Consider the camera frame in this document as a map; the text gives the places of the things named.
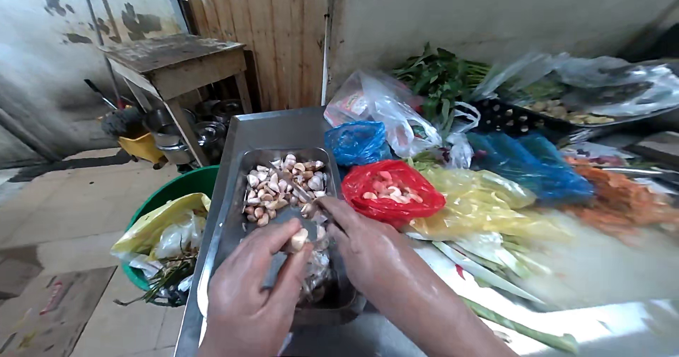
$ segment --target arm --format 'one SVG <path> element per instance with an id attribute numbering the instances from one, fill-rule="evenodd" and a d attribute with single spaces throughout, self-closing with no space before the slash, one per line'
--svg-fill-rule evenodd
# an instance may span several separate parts
<path id="1" fill-rule="evenodd" d="M 329 228 L 351 282 L 428 356 L 516 356 L 392 226 L 322 202 L 346 231 Z"/>

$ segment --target green bucket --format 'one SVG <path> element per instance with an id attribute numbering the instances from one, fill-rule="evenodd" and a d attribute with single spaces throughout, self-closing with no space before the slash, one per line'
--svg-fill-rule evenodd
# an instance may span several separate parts
<path id="1" fill-rule="evenodd" d="M 159 188 L 150 196 L 146 202 L 134 213 L 127 229 L 129 230 L 134 223 L 151 211 L 166 204 L 173 199 L 181 198 L 184 195 L 194 192 L 202 192 L 203 194 L 212 198 L 213 190 L 215 189 L 216 174 L 219 171 L 219 166 L 208 166 L 201 169 L 190 171 L 186 174 L 167 182 L 165 186 Z M 128 263 L 121 264 L 123 271 L 128 279 L 141 290 L 149 290 L 149 282 L 146 280 L 144 273 L 138 269 L 131 267 Z"/>

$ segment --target metal tray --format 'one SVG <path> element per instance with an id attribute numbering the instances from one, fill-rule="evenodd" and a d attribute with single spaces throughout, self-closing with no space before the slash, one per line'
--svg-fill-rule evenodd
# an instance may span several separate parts
<path id="1" fill-rule="evenodd" d="M 238 246 L 242 238 L 246 237 L 252 231 L 256 230 L 257 225 L 247 221 L 246 216 L 242 214 L 243 196 L 247 188 L 247 175 L 250 170 L 257 165 L 268 166 L 269 162 L 284 158 L 287 154 L 294 154 L 297 160 L 304 161 L 322 161 L 325 167 L 321 170 L 327 173 L 327 195 L 338 196 L 340 176 L 337 164 L 334 159 L 331 161 L 328 153 L 322 148 L 306 148 L 306 149 L 259 149 L 251 150 L 240 154 L 240 159 L 237 160 L 238 177 L 235 178 L 235 186 L 233 186 L 233 198 L 230 202 L 226 221 L 222 228 L 222 236 L 215 255 L 215 266 L 219 266 L 226 257 L 228 257 L 233 250 Z M 276 218 L 270 223 L 283 223 L 295 216 L 302 220 L 304 227 L 309 230 L 310 239 L 316 239 L 316 225 L 308 219 L 302 218 L 300 215 L 300 208 L 291 207 L 290 205 L 279 209 L 276 213 Z M 345 324 L 356 318 L 365 305 L 365 298 L 356 291 L 353 285 L 349 282 L 344 269 L 344 263 L 337 250 L 334 241 L 329 247 L 331 268 L 337 274 L 337 285 L 329 289 L 323 300 L 314 303 L 309 307 L 295 308 L 295 317 L 293 326 L 303 325 L 322 325 L 322 324 Z M 272 263 L 272 269 L 276 269 L 276 259 Z"/>

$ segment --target left hand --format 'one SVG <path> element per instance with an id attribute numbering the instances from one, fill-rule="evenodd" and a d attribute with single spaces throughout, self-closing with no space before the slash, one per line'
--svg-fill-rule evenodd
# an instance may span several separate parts
<path id="1" fill-rule="evenodd" d="M 300 229 L 296 218 L 257 229 L 219 266 L 208 288 L 200 357 L 278 353 L 293 322 L 312 245 L 287 258 L 272 290 L 262 284 L 273 255 Z"/>

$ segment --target hand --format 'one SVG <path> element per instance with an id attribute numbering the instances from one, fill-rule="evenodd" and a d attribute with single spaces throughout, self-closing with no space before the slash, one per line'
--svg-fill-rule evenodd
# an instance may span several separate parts
<path id="1" fill-rule="evenodd" d="M 346 233 L 331 224 L 356 289 L 428 356 L 513 356 L 394 227 L 320 198 Z"/>
<path id="2" fill-rule="evenodd" d="M 300 229 L 296 218 L 257 229 L 219 266 L 208 287 L 208 326 L 199 356 L 278 353 L 293 322 L 312 246 L 287 258 L 272 290 L 262 284 L 273 255 Z"/>

